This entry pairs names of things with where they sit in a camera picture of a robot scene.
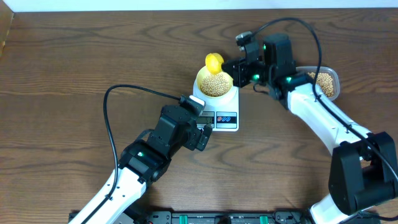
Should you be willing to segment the white digital kitchen scale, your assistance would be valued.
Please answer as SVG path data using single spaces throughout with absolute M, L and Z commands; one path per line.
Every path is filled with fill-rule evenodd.
M 210 97 L 199 90 L 195 79 L 193 95 L 206 103 L 202 114 L 197 119 L 199 128 L 211 124 L 213 131 L 234 132 L 239 129 L 239 89 L 236 86 L 223 96 Z

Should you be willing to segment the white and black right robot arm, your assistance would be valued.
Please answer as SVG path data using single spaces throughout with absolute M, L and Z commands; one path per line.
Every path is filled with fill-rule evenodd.
M 245 56 L 221 66 L 233 85 L 267 86 L 267 94 L 302 119 L 331 153 L 329 194 L 310 207 L 312 222 L 376 219 L 367 209 L 397 198 L 394 140 L 355 123 L 314 85 L 309 74 L 298 70 L 288 35 L 267 36 L 260 46 L 252 32 L 244 32 L 236 43 Z

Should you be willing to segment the soybeans in bowl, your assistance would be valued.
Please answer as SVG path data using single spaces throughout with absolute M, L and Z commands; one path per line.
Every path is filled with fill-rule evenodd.
M 221 72 L 217 75 L 206 76 L 200 84 L 200 90 L 207 96 L 219 97 L 227 94 L 231 89 L 229 76 Z

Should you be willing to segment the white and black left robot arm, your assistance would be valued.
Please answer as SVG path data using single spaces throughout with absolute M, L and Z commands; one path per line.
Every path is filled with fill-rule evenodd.
M 142 197 L 152 183 L 167 171 L 172 156 L 181 148 L 203 151 L 212 128 L 197 128 L 203 105 L 183 103 L 162 108 L 155 129 L 147 140 L 136 139 L 123 150 L 115 187 L 104 184 L 71 223 L 113 223 Z

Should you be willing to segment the clear plastic container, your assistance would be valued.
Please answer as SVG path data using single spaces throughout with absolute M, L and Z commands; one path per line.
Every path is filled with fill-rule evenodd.
M 297 67 L 296 70 L 298 72 L 305 72 L 310 77 L 315 78 L 317 66 Z M 340 94 L 340 81 L 338 74 L 332 68 L 320 67 L 317 76 L 317 85 L 320 86 L 324 94 L 331 101 L 335 100 Z

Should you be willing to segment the yellow measuring scoop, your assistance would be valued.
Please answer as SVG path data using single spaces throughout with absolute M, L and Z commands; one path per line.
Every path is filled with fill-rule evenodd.
M 210 53 L 205 57 L 205 66 L 213 75 L 222 72 L 223 63 L 224 59 L 219 53 Z

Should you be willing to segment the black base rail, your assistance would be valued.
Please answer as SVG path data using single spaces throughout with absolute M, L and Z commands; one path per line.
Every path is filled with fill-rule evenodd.
M 174 213 L 152 212 L 145 218 L 133 220 L 133 215 L 122 213 L 114 224 L 311 224 L 302 212 L 276 211 L 271 213 Z

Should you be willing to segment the cardboard box wall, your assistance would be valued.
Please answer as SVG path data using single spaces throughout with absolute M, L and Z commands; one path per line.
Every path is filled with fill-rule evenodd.
M 2 55 L 14 18 L 14 12 L 3 0 L 1 0 L 0 14 L 0 54 Z

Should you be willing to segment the pile of soybeans in container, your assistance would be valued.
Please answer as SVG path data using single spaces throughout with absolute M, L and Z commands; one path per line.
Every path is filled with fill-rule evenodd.
M 327 97 L 334 95 L 333 79 L 328 73 L 318 73 L 316 84 L 320 86 Z

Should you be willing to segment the pale yellow plastic bowl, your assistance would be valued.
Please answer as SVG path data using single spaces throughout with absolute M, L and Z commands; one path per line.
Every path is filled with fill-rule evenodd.
M 206 68 L 206 66 L 204 66 L 203 68 L 201 68 L 200 69 L 200 71 L 198 72 L 198 74 L 197 74 L 197 78 L 196 78 L 196 82 L 197 82 L 197 87 L 199 88 L 199 90 L 200 90 L 200 84 L 201 84 L 201 82 L 203 81 L 203 79 L 206 77 L 206 76 L 208 76 L 208 75 L 210 75 L 211 73 L 208 71 L 208 69 Z M 233 87 L 233 79 L 229 76 L 229 80 L 230 80 L 230 84 L 231 84 L 231 89 L 232 89 L 232 87 Z

